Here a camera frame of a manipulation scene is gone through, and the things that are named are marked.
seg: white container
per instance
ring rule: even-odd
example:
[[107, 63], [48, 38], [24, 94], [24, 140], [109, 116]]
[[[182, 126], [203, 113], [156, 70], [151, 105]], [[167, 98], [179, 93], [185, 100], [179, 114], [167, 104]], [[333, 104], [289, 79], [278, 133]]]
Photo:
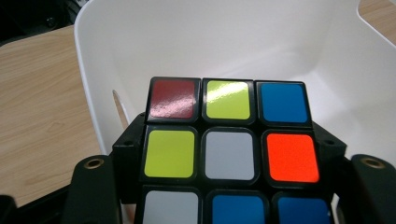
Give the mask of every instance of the white container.
[[235, 77], [305, 82], [315, 122], [396, 164], [396, 48], [357, 13], [359, 0], [93, 0], [75, 36], [104, 154], [145, 111], [149, 80]]

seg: orange sticker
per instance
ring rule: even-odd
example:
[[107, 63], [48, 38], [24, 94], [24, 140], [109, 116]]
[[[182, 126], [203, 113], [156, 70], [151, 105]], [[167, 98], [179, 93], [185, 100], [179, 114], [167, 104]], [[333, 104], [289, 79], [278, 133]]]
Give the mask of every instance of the orange sticker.
[[276, 181], [317, 183], [318, 163], [311, 136], [270, 133], [267, 136], [270, 176]]

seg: colored square tile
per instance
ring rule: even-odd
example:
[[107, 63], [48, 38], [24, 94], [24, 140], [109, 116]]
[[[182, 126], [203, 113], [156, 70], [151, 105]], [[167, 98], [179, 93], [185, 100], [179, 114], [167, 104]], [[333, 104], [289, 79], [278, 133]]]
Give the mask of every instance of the colored square tile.
[[264, 122], [310, 122], [309, 106], [303, 83], [259, 82], [260, 118]]
[[248, 129], [212, 128], [203, 140], [205, 176], [252, 180], [256, 176], [253, 133]]
[[266, 138], [269, 175], [275, 181], [317, 183], [318, 163], [308, 134], [269, 133]]
[[195, 133], [166, 128], [148, 130], [144, 174], [188, 178], [194, 173]]
[[200, 79], [154, 77], [150, 84], [148, 121], [191, 121], [198, 115]]
[[212, 200], [212, 224], [265, 223], [265, 203], [254, 195], [216, 195]]
[[332, 223], [332, 212], [320, 198], [280, 197], [277, 212], [279, 224]]
[[227, 119], [251, 122], [255, 119], [251, 81], [204, 79], [204, 111], [207, 120]]
[[198, 224], [200, 199], [195, 192], [152, 190], [145, 200], [143, 224]]

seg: table surface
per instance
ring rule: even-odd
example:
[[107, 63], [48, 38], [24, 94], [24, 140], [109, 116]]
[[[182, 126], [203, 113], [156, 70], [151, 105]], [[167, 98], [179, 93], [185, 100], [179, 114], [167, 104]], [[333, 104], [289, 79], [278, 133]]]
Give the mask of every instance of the table surface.
[[[396, 6], [362, 0], [360, 14], [396, 45]], [[18, 206], [70, 183], [100, 154], [80, 79], [73, 26], [0, 48], [0, 194]]]

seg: blue sticker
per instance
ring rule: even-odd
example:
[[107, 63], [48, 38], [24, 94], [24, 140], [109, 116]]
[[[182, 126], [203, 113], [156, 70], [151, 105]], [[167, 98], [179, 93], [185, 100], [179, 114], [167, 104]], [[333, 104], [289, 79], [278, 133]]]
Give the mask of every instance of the blue sticker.
[[297, 83], [264, 83], [262, 91], [262, 116], [270, 122], [308, 121], [304, 89]]
[[265, 223], [264, 203], [257, 196], [218, 195], [213, 198], [212, 223]]
[[277, 202], [280, 224], [330, 224], [331, 212], [318, 198], [283, 197]]

